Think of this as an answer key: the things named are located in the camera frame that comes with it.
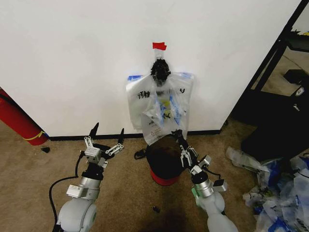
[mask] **red tape piece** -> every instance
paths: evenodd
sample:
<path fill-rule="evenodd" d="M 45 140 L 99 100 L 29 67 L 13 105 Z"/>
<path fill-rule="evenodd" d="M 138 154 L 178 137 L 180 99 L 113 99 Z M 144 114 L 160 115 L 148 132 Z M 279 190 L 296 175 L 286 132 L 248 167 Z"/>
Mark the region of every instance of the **red tape piece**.
<path fill-rule="evenodd" d="M 153 49 L 160 49 L 160 50 L 163 50 L 165 51 L 166 50 L 166 45 L 165 45 L 165 42 L 161 42 L 161 43 L 153 43 Z"/>

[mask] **white wall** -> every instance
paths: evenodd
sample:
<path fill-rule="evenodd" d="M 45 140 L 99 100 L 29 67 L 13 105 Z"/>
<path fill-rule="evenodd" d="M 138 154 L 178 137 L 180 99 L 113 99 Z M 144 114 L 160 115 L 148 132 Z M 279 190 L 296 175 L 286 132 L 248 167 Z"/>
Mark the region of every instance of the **white wall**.
<path fill-rule="evenodd" d="M 293 25 L 293 30 L 306 32 L 309 31 L 309 4 L 305 7 Z"/>
<path fill-rule="evenodd" d="M 197 76 L 189 129 L 219 130 L 299 2 L 1 1 L 0 86 L 50 136 L 135 133 L 126 77 L 165 42 L 170 69 Z"/>

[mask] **crumpled plastic bag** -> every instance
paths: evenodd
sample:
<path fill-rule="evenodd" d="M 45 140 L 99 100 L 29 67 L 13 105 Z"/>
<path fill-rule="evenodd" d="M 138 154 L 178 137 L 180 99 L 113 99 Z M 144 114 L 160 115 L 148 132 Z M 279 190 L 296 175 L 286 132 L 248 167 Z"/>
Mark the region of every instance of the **crumpled plastic bag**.
<path fill-rule="evenodd" d="M 280 160 L 260 164 L 241 151 L 228 148 L 226 156 L 238 167 L 257 173 L 259 186 L 243 194 L 257 216 L 255 232 L 309 231 L 309 170 L 306 153 L 290 160 L 296 173 L 282 173 Z"/>

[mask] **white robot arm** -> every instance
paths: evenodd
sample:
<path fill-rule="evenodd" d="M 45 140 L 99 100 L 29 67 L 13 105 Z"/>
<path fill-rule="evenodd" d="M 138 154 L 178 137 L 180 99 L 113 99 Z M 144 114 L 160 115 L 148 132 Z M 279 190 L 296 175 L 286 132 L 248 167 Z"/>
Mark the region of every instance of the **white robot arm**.
<path fill-rule="evenodd" d="M 227 183 L 224 179 L 221 179 L 219 174 L 210 172 L 207 169 L 211 162 L 210 156 L 207 155 L 201 161 L 198 161 L 198 154 L 183 138 L 182 131 L 177 130 L 172 134 L 180 144 L 182 165 L 191 174 L 191 180 L 194 184 L 192 193 L 196 199 L 196 204 L 208 214 L 207 225 L 209 231 L 238 232 L 235 224 L 224 213 L 225 203 L 219 193 L 227 190 Z M 219 179 L 212 182 L 203 170 L 218 175 Z"/>
<path fill-rule="evenodd" d="M 87 158 L 88 168 L 82 173 L 78 186 L 69 186 L 67 195 L 72 199 L 62 206 L 53 232 L 88 232 L 90 230 L 97 214 L 94 202 L 100 192 L 103 172 L 108 164 L 107 160 L 123 150 L 123 134 L 124 129 L 121 131 L 117 145 L 112 148 L 94 144 L 91 136 L 84 138 L 87 149 L 85 152 L 81 151 L 80 157 Z"/>

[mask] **black baseboard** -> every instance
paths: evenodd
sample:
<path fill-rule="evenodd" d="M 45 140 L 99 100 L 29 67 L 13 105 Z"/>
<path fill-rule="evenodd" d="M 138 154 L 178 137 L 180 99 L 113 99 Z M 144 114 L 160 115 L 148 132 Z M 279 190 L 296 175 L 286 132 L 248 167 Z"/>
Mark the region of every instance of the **black baseboard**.
<path fill-rule="evenodd" d="M 220 134 L 221 130 L 193 130 L 189 131 L 188 135 L 203 135 L 203 134 Z M 119 134 L 105 134 L 97 135 L 96 139 L 118 139 Z M 49 137 L 51 141 L 76 141 L 84 140 L 85 136 L 53 136 Z M 124 134 L 126 139 L 128 138 L 142 138 L 143 134 Z"/>

